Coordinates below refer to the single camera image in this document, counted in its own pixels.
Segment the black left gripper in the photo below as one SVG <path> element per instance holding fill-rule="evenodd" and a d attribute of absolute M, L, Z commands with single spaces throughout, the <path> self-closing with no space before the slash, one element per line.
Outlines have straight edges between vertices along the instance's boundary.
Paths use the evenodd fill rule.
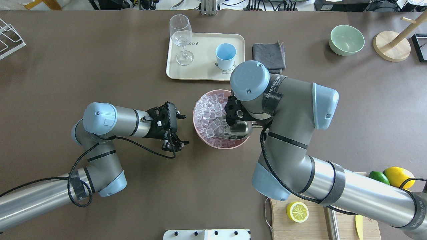
<path fill-rule="evenodd" d="M 175 133 L 171 133 L 167 137 L 167 130 L 169 130 L 169 105 L 164 104 L 162 106 L 154 107 L 146 111 L 147 114 L 152 118 L 151 126 L 145 138 L 165 140 L 162 144 L 161 149 L 163 151 L 178 152 L 181 151 L 183 146 L 188 145 L 190 142 L 186 140 L 180 140 Z M 186 115 L 180 113 L 176 114 L 177 119 L 185 119 Z"/>

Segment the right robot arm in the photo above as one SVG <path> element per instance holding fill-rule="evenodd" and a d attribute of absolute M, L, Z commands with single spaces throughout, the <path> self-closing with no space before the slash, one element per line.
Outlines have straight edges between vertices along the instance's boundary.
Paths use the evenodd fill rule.
<path fill-rule="evenodd" d="M 426 239 L 426 193 L 410 192 L 306 154 L 315 129 L 327 129 L 339 94 L 315 83 L 273 75 L 258 61 L 231 74 L 249 121 L 264 126 L 253 187 L 271 199 L 290 194 L 349 215 L 363 215 Z"/>

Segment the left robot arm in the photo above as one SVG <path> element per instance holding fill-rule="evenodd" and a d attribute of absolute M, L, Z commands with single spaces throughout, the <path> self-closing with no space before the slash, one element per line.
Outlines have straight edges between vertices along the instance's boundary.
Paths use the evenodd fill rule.
<path fill-rule="evenodd" d="M 113 140 L 159 139 L 163 142 L 162 149 L 172 152 L 175 158 L 175 153 L 188 144 L 176 134 L 177 120 L 185 118 L 172 102 L 147 111 L 90 103 L 71 131 L 84 153 L 67 174 L 31 181 L 2 193 L 1 231 L 70 203 L 86 207 L 95 193 L 107 197 L 123 190 L 127 181 Z M 84 156 L 87 166 L 77 169 Z M 80 204 L 79 200 L 84 199 L 87 204 Z"/>

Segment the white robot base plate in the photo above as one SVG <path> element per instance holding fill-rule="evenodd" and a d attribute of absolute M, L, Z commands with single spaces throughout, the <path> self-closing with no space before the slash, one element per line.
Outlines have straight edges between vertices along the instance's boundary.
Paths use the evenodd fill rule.
<path fill-rule="evenodd" d="M 247 229 L 167 230 L 163 240 L 250 240 Z"/>

